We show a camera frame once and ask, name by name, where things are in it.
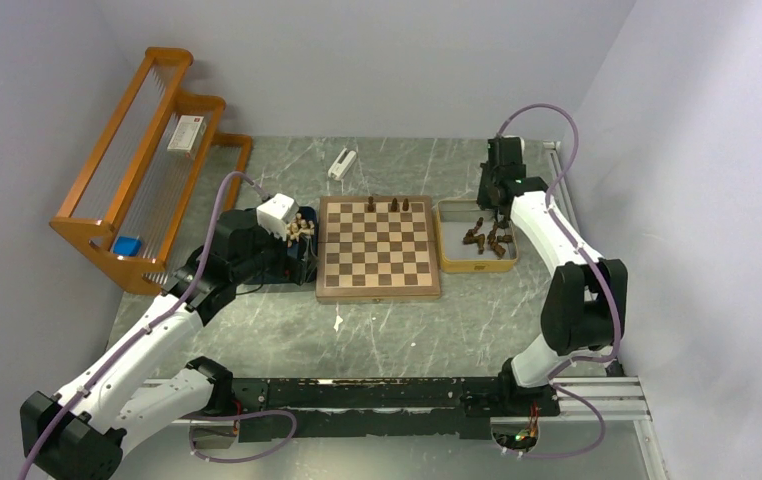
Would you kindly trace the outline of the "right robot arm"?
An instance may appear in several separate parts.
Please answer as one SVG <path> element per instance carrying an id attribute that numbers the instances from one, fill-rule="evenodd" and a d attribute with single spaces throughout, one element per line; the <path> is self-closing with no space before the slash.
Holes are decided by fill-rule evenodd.
<path id="1" fill-rule="evenodd" d="M 512 377 L 498 385 L 496 398 L 510 414 L 522 413 L 535 399 L 534 388 L 572 363 L 614 359 L 624 334 L 628 286 L 626 265 L 583 241 L 546 182 L 528 175 L 523 152 L 519 137 L 489 139 L 477 195 L 481 209 L 530 241 L 552 275 L 540 334 L 502 368 Z"/>

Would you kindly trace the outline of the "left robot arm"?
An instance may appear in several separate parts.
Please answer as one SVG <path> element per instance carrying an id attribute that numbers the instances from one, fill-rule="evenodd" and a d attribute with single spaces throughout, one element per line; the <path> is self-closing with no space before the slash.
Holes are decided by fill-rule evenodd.
<path id="1" fill-rule="evenodd" d="M 299 209 L 271 204 L 212 218 L 194 251 L 150 307 L 109 350 L 55 394 L 32 394 L 20 408 L 24 479 L 34 467 L 53 479 L 109 479 L 141 443 L 174 421 L 245 415 L 233 374 L 207 357 L 166 383 L 140 390 L 161 358 L 232 303 L 238 286 L 280 267 Z"/>

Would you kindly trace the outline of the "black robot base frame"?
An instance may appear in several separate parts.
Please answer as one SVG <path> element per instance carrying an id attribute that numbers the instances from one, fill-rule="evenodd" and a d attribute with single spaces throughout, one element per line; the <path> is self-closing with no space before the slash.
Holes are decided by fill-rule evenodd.
<path id="1" fill-rule="evenodd" d="M 502 418 L 555 417 L 550 386 L 517 389 L 496 377 L 365 379 L 235 378 L 200 407 L 207 417 L 240 413 L 241 442 L 283 438 L 451 435 L 490 440 Z"/>

